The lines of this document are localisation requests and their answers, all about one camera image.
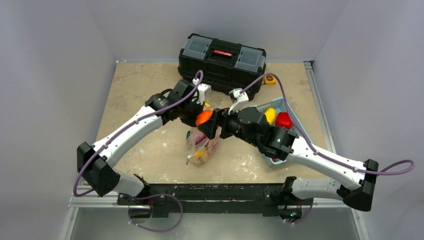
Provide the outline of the clear zip top bag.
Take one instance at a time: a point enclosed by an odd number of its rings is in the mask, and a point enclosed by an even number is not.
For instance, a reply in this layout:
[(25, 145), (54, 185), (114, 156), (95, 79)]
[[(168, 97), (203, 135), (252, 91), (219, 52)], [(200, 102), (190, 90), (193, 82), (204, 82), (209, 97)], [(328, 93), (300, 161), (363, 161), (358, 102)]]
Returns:
[[(200, 131), (197, 128), (192, 127), (189, 131), (194, 132), (194, 131)], [(202, 142), (200, 142), (199, 144), (195, 145), (194, 142), (192, 141), (191, 135), (189, 136), (189, 138), (186, 138), (186, 144), (185, 144), (185, 150), (184, 150), (184, 154), (186, 156), (186, 164), (193, 164), (193, 165), (203, 165), (205, 164), (209, 158), (211, 157), (212, 153), (214, 152), (214, 149), (216, 148), (216, 145), (218, 143), (218, 133), (215, 135), (215, 138), (213, 139), (204, 139)], [(209, 155), (207, 159), (198, 159), (196, 157), (192, 157), (195, 153), (197, 153), (198, 151), (201, 150), (207, 150)]]

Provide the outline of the yellow mango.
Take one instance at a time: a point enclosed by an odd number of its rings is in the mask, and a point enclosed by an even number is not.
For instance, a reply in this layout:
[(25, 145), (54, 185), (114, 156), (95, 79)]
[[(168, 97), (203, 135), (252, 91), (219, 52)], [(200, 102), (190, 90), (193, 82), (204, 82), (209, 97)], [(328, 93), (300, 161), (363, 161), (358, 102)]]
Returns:
[(266, 116), (266, 120), (267, 120), (267, 122), (270, 124), (270, 125), (273, 125), (274, 124), (274, 122), (276, 121), (276, 119), (277, 119), (277, 111), (274, 109), (274, 108), (272, 108), (272, 107), (269, 107), (265, 112), (264, 112), (264, 115)]

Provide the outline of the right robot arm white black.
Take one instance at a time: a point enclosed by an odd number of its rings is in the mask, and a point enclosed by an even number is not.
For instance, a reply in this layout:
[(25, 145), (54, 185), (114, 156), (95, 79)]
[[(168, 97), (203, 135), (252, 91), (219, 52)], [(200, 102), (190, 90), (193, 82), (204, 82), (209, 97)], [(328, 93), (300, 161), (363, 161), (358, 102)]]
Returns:
[(236, 137), (256, 147), (266, 157), (285, 160), (306, 166), (326, 179), (287, 177), (279, 197), (292, 204), (312, 198), (334, 199), (358, 211), (372, 208), (376, 176), (374, 160), (364, 162), (347, 159), (329, 152), (284, 127), (269, 124), (266, 116), (255, 107), (247, 107), (237, 113), (227, 108), (204, 110), (195, 120), (196, 127), (209, 139), (221, 128), (220, 138)]

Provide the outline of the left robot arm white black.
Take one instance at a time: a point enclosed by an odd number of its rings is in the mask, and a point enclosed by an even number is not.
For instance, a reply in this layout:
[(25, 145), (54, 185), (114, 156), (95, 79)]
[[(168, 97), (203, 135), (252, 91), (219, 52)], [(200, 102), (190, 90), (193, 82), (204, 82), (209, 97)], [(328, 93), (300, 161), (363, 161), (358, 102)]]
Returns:
[(77, 147), (74, 196), (80, 196), (77, 186), (84, 179), (100, 197), (117, 192), (128, 195), (138, 205), (146, 203), (147, 183), (136, 174), (118, 172), (115, 166), (139, 141), (169, 121), (180, 118), (193, 127), (211, 90), (210, 85), (200, 83), (198, 78), (191, 82), (179, 80), (173, 89), (152, 95), (132, 118), (108, 136), (93, 144), (81, 143)]

